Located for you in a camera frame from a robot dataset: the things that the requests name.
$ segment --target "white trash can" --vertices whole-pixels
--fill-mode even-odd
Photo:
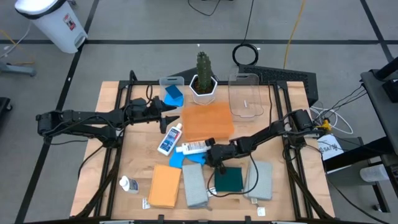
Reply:
[[[65,53],[76,53],[87,39],[85,30],[66,0],[18,0],[15,9]]]

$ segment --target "white paper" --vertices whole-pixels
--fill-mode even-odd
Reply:
[[[142,209],[148,209],[148,208],[150,208],[148,200],[147,200],[147,198],[143,198],[142,199]]]
[[[265,216],[265,215],[266,215],[266,208],[264,208],[264,207],[258,207],[258,208],[257,208],[257,215],[258,215],[258,216]]]
[[[213,196],[213,195],[209,192],[209,190],[211,191],[211,193],[217,195],[216,188],[215,188],[215,187],[212,187],[212,188],[210,188],[210,189],[207,190],[207,197],[212,197],[212,196]]]
[[[319,150],[322,153],[324,161],[329,158],[332,158],[332,157],[335,157],[337,155],[344,153],[344,151],[341,149],[340,144],[338,144],[337,139],[331,134],[324,135],[320,139],[318,139],[318,146],[319,146]],[[346,167],[328,171],[328,174],[331,174],[332,172],[336,172],[338,170],[344,169]]]

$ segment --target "white cable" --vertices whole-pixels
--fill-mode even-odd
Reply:
[[[25,34],[21,37],[21,39],[18,40],[18,42],[17,42],[15,45],[13,45],[6,53],[2,54],[2,55],[0,56],[0,58],[3,58],[3,57],[5,57],[5,56],[7,56],[9,53],[11,53],[12,50],[14,50],[14,48],[17,47],[17,45],[18,45],[23,39],[25,39],[25,37],[28,35],[28,33],[29,33],[29,31],[30,31],[31,25],[32,25],[32,22],[29,21],[29,25],[27,26],[27,30],[26,30]]]
[[[340,115],[338,114],[335,110],[331,110],[331,109],[324,109],[324,108],[317,108],[316,106],[312,106],[310,108],[311,111],[313,111],[314,113],[321,115],[324,111],[328,111],[331,112],[332,114],[334,114],[336,116],[336,120],[335,123],[333,125],[331,125],[333,127],[333,129],[336,129],[337,131],[341,131],[342,133],[346,133],[346,134],[354,134],[354,130],[352,129],[352,127],[349,125],[349,123]],[[340,128],[336,128],[337,125],[337,121],[338,118],[341,118],[341,120],[347,125],[347,127],[349,128],[349,132],[344,131]]]

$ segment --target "wooden board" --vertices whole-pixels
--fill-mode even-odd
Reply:
[[[288,86],[292,109],[308,109],[303,83],[288,82]],[[97,111],[111,111],[114,108],[117,87],[118,82],[103,82],[96,108]],[[145,98],[145,94],[146,86],[133,87],[132,98]],[[154,95],[158,94],[159,86],[154,86]],[[270,110],[268,86],[260,86],[260,94],[264,113],[255,121],[235,122],[235,132],[231,138],[254,134],[268,126]],[[271,118],[275,121],[277,120],[277,109],[273,90],[271,90],[271,98],[274,102]],[[228,101],[228,86],[218,87],[216,91],[216,101]],[[193,105],[192,93],[186,87],[185,106],[189,105]],[[180,122],[181,118],[174,121],[169,127],[175,126]],[[179,143],[185,142],[183,137],[184,136],[181,137]],[[119,168],[119,178],[122,175],[126,175],[136,179],[140,189],[138,194],[129,194],[123,191],[120,186],[116,186],[112,213],[113,219],[153,220],[157,219],[159,214],[163,214],[166,220],[244,220],[246,215],[250,215],[252,220],[294,220],[294,210],[286,164],[282,158],[283,147],[280,137],[265,142],[253,152],[253,158],[255,160],[270,162],[274,169],[272,174],[272,200],[259,202],[260,206],[266,208],[265,217],[257,216],[256,206],[252,205],[250,201],[242,195],[230,195],[225,198],[210,197],[209,207],[212,208],[212,211],[206,209],[188,209],[185,201],[185,190],[182,178],[180,180],[177,203],[174,209],[152,207],[151,209],[143,210],[142,199],[149,195],[155,164],[169,164],[170,156],[166,157],[157,152],[157,147],[163,138],[164,135],[160,133],[158,123],[135,124],[134,126],[128,126],[126,128],[126,136],[124,138]],[[314,139],[307,139],[307,143],[317,147],[317,142]],[[99,146],[100,142],[98,140],[90,139],[86,148],[85,157],[90,155]],[[102,150],[94,158],[90,159],[81,170],[71,215],[80,212],[98,188],[104,161],[104,152],[105,150]],[[320,153],[309,147],[303,148],[301,152],[308,189],[325,211],[334,216]],[[245,179],[249,161],[249,157],[230,159],[225,161],[225,165],[242,167],[242,175]],[[203,166],[203,173],[207,183],[212,169],[208,166]],[[302,216],[305,217],[303,198],[300,192],[299,200]],[[106,207],[107,201],[108,192],[104,194],[101,214],[105,214],[104,208]]]

